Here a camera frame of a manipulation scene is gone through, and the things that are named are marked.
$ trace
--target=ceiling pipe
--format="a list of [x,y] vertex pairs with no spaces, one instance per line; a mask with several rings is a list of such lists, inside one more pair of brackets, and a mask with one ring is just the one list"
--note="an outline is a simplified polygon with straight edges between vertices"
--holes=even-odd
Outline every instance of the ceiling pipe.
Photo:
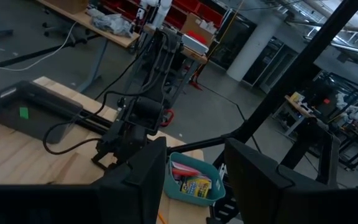
[[[306,22],[306,21],[294,21],[294,20],[287,20],[286,22],[293,23],[293,24],[304,25],[304,26],[311,26],[311,27],[322,27],[324,25],[324,24],[318,23],[318,22]],[[343,32],[357,32],[358,33],[358,27],[344,26],[342,31]]]
[[[286,4],[285,7],[287,7],[290,11],[294,12],[296,11],[296,13],[299,13],[293,6],[292,4],[289,4],[290,1],[288,0],[276,0],[277,2],[279,2],[280,4]],[[327,11],[324,9],[324,6],[320,5],[318,2],[315,2],[314,0],[304,0],[304,3],[306,3],[307,5],[309,5],[312,9],[314,9],[316,12],[320,13],[322,16],[324,16],[325,18],[329,18],[331,16],[331,12]],[[350,55],[349,52],[343,50],[343,52],[345,54],[348,54],[348,56],[350,58],[353,58],[357,63],[358,63],[358,54],[353,54]]]

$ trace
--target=concrete floor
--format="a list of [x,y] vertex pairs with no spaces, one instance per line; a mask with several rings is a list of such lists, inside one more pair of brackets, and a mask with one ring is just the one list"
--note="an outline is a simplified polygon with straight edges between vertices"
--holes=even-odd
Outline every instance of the concrete floor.
[[[41,24],[52,20],[53,16],[44,14],[42,8],[34,1],[0,0],[0,29],[14,29],[12,37],[0,39],[0,61],[62,44],[64,37],[61,35],[51,35],[49,38],[43,36]],[[83,30],[77,29],[76,32],[83,32]],[[19,80],[33,80],[46,76],[75,89],[88,75],[101,41],[101,39],[94,39],[87,45],[80,44],[75,48],[63,49],[24,72],[0,70],[0,88]],[[26,67],[38,59],[18,63],[11,68]],[[124,49],[109,44],[99,70],[101,78],[84,94],[95,97],[127,67],[132,59],[133,56]],[[125,80],[124,77],[114,86],[114,89],[121,90]],[[206,66],[200,77],[200,83],[236,102],[246,118],[264,98],[263,93],[247,89],[226,76],[224,70],[213,64]],[[118,96],[110,96],[108,105],[116,107],[117,99]],[[206,88],[199,91],[186,86],[173,109],[175,120],[163,131],[184,142],[213,138],[236,129],[242,123],[242,118],[234,104]],[[281,127],[269,118],[254,136],[264,154],[281,161],[292,143],[278,131],[282,131]],[[255,148],[253,142],[249,141],[247,144]],[[213,162],[222,149],[222,146],[203,149],[205,160]],[[317,159],[311,155],[308,155],[308,158],[317,167]],[[313,166],[305,158],[295,170],[310,178],[317,176]],[[348,187],[355,187],[358,185],[358,171],[347,172],[339,169],[338,181]]]

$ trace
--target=wooden table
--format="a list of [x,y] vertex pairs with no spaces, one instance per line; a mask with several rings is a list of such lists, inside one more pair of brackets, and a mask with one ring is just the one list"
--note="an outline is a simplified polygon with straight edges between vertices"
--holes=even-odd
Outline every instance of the wooden table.
[[[299,118],[297,114],[295,114],[291,107],[288,107],[290,105],[292,108],[296,109],[300,114],[301,117]],[[291,133],[295,130],[296,127],[298,127],[299,124],[302,123],[302,121],[305,118],[314,118],[315,115],[307,112],[303,107],[301,107],[298,103],[295,103],[290,99],[290,96],[285,96],[285,102],[278,108],[276,112],[274,112],[272,118],[276,118],[279,113],[281,113],[283,110],[287,109],[287,112],[295,119],[295,123],[291,125],[288,130],[284,133],[284,136],[289,137]]]
[[37,0],[37,1],[41,4],[43,4],[44,6],[46,6],[47,8],[65,16],[69,19],[72,19],[73,21],[77,22],[78,24],[81,24],[82,26],[86,27],[87,29],[92,30],[93,32],[100,34],[102,37],[104,37],[104,41],[98,50],[98,54],[95,57],[92,69],[91,69],[88,77],[76,89],[79,92],[84,91],[86,88],[88,88],[94,82],[95,79],[97,79],[99,77],[98,76],[99,66],[100,66],[100,63],[102,61],[103,55],[106,51],[106,48],[107,48],[107,45],[109,42],[113,42],[113,43],[120,45],[121,47],[124,47],[124,48],[128,48],[139,38],[139,34],[137,34],[137,33],[133,33],[133,37],[128,38],[128,37],[121,37],[118,35],[114,35],[110,32],[105,32],[103,30],[100,30],[91,24],[91,17],[89,15],[87,15],[85,13],[85,11],[79,12],[77,14],[70,14],[69,12],[66,12],[63,9],[60,9],[59,7],[53,5],[45,0]]
[[[86,110],[95,112],[101,107],[101,103],[48,78],[41,77],[34,82],[81,103]],[[99,115],[114,120],[117,111],[105,107]],[[154,138],[159,136],[167,138],[168,146],[184,144],[162,132],[158,132]],[[84,139],[98,137],[97,134],[76,125],[61,143],[50,147],[53,151],[62,151]],[[40,140],[0,125],[0,184],[91,183],[103,175],[103,171],[91,162],[91,158],[96,154],[95,147],[96,143],[90,142],[67,154],[54,156],[45,151]],[[203,160],[201,150],[187,154]],[[102,159],[104,165],[113,161],[115,158],[112,155]],[[209,208],[172,200],[163,193],[160,213],[169,224],[205,223]]]

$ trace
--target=white column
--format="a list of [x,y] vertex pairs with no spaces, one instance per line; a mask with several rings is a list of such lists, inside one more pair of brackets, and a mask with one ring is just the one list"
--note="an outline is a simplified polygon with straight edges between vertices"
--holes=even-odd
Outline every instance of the white column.
[[264,17],[258,23],[255,31],[251,34],[226,72],[237,81],[242,80],[242,77],[248,72],[248,69],[255,62],[283,22],[281,18],[271,12],[268,13],[270,13],[270,15]]

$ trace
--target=plastic bag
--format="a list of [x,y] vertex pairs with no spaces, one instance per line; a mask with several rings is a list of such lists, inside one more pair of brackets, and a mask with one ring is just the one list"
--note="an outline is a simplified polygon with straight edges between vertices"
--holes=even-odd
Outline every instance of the plastic bag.
[[133,37],[131,33],[131,23],[122,18],[121,14],[104,15],[95,9],[88,10],[92,17],[92,25],[96,28],[115,35]]

